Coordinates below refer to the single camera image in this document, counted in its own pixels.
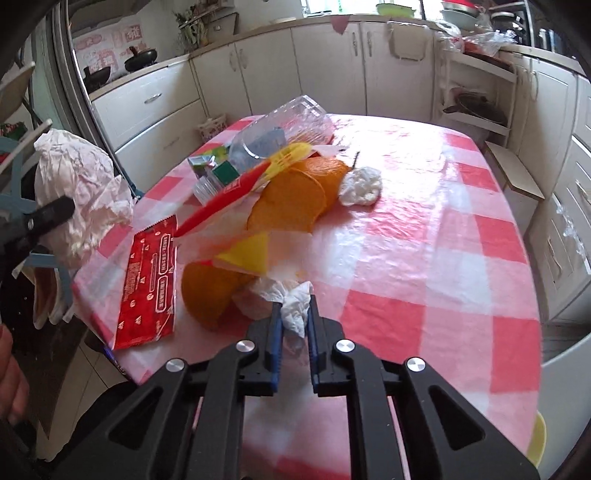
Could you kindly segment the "person's left hand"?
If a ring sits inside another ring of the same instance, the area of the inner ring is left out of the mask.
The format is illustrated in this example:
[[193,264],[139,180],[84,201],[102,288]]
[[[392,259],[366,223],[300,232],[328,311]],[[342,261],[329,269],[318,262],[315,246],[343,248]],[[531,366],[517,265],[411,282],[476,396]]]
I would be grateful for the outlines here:
[[0,340],[0,415],[11,425],[19,423],[25,415],[29,384],[15,357],[12,355],[13,338],[10,330],[1,326]]

